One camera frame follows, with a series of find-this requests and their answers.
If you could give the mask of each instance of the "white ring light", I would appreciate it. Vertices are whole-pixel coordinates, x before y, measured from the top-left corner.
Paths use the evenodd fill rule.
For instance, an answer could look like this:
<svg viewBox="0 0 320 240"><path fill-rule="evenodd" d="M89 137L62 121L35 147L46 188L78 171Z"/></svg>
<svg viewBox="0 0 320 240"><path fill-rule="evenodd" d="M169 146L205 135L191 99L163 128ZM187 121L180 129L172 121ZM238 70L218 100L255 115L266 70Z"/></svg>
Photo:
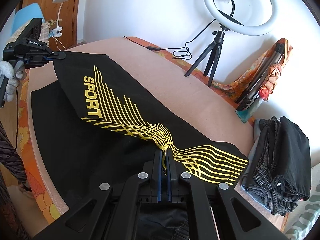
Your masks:
<svg viewBox="0 0 320 240"><path fill-rule="evenodd" d="M241 33L244 35L259 36L259 35L263 35L271 32L278 18L279 8L278 8L277 0L270 0L270 1L272 5L272 15L266 23L259 26L243 26L243 25L234 23L233 21L230 21L229 19L224 17L219 12L213 0L204 0L204 3L207 6L209 12L212 14L212 16L215 17L217 21L220 22L225 27L229 28L230 30L233 30L234 32Z"/></svg>

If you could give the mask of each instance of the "green and white patterned fabric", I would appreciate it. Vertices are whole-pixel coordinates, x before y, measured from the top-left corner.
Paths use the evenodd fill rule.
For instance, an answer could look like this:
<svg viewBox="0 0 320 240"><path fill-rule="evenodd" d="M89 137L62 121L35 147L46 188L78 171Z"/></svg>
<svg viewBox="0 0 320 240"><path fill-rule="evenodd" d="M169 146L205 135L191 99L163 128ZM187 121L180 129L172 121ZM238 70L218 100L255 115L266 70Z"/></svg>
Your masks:
<svg viewBox="0 0 320 240"><path fill-rule="evenodd" d="M320 164L311 170L311 193L308 201L300 201L289 214L285 235L289 240L304 239L320 215Z"/></svg>

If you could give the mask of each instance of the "round metal bolt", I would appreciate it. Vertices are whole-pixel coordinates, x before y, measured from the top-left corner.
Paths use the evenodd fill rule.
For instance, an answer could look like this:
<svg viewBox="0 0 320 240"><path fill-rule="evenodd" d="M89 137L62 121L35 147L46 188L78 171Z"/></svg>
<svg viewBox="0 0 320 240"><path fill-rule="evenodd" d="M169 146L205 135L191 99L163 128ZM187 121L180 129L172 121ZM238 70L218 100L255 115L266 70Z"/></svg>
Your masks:
<svg viewBox="0 0 320 240"><path fill-rule="evenodd" d="M140 172L140 173L138 174L138 177L139 177L140 179L146 179L146 178L148 177L148 173L146 173L146 172Z"/></svg>
<svg viewBox="0 0 320 240"><path fill-rule="evenodd" d="M101 183L99 189L101 190L108 190L110 188L109 183Z"/></svg>
<svg viewBox="0 0 320 240"><path fill-rule="evenodd" d="M229 188L229 185L225 182L222 182L219 184L219 188L223 189L223 190L226 190Z"/></svg>
<svg viewBox="0 0 320 240"><path fill-rule="evenodd" d="M181 173L181 177L183 177L184 179L190 179L191 178L191 174L188 172L183 172Z"/></svg>

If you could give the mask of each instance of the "black folded garment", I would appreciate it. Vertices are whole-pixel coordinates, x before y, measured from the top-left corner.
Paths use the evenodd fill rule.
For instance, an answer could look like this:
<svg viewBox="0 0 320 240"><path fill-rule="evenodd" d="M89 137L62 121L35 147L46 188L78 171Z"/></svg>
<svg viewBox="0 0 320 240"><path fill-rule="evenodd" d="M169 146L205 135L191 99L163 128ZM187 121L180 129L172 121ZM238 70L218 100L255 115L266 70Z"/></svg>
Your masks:
<svg viewBox="0 0 320 240"><path fill-rule="evenodd" d="M273 215L292 212L311 189L309 140L286 117L261 119L261 133L242 188Z"/></svg>
<svg viewBox="0 0 320 240"><path fill-rule="evenodd" d="M158 148L171 148L204 183L235 187L248 163L236 146L208 139L107 55L65 53L54 61L58 80L33 91L31 102L42 160L69 207L103 182L141 172ZM188 239L185 206L143 205L137 237Z"/></svg>

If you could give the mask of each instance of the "yellow line pattern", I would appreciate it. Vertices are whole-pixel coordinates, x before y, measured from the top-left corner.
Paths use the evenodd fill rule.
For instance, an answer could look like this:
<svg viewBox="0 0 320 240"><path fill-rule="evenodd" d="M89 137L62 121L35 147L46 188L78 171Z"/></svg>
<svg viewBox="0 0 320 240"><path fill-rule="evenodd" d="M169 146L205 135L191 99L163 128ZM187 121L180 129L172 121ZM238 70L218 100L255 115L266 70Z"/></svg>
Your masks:
<svg viewBox="0 0 320 240"><path fill-rule="evenodd" d="M163 152L171 148L176 161L183 163L188 172L207 182L226 182L230 185L236 182L240 172L247 166L247 160L219 150L212 145L189 149L176 148L171 133L164 125L145 122L136 104L133 104L130 98L123 96L125 104L122 105L120 99L113 94L112 89L103 83L98 68L94 66L93 70L96 92L104 119L83 117L82 120L125 135L151 140Z"/></svg>

